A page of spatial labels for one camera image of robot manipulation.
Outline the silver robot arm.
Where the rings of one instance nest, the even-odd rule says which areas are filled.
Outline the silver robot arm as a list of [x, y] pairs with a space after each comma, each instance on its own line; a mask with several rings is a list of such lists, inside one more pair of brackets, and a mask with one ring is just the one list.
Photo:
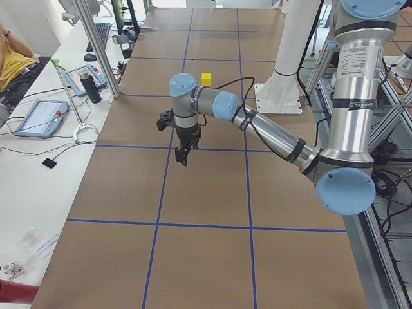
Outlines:
[[270, 113], [299, 113], [298, 70], [317, 25], [321, 1], [287, 1], [281, 44], [272, 76], [255, 90], [256, 108], [227, 91], [206, 88], [189, 74], [169, 83], [172, 109], [162, 113], [159, 130], [175, 128], [180, 145], [175, 158], [183, 165], [198, 147], [198, 115], [228, 120], [260, 139], [282, 159], [298, 166], [314, 184], [330, 211], [344, 216], [367, 210], [375, 199], [373, 159], [368, 140], [377, 106], [380, 65], [385, 44], [394, 36], [399, 10], [407, 1], [334, 1], [332, 39], [339, 47], [330, 137], [326, 148], [308, 145], [268, 118]]

